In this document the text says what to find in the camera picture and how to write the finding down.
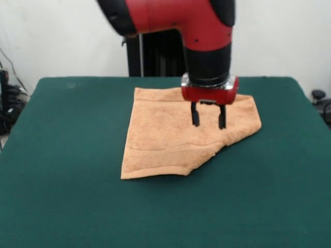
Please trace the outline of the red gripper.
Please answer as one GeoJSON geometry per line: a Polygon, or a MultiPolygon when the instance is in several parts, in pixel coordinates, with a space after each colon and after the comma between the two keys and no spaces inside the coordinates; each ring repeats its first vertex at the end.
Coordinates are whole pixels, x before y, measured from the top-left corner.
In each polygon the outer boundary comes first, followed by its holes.
{"type": "Polygon", "coordinates": [[[188,76],[185,73],[182,76],[181,88],[182,95],[186,101],[191,102],[191,117],[192,124],[195,127],[200,125],[199,112],[197,111],[196,102],[204,102],[219,105],[219,129],[223,130],[226,128],[226,106],[232,104],[235,101],[239,86],[239,79],[230,75],[225,80],[224,84],[216,87],[200,87],[194,86],[188,76]]]}

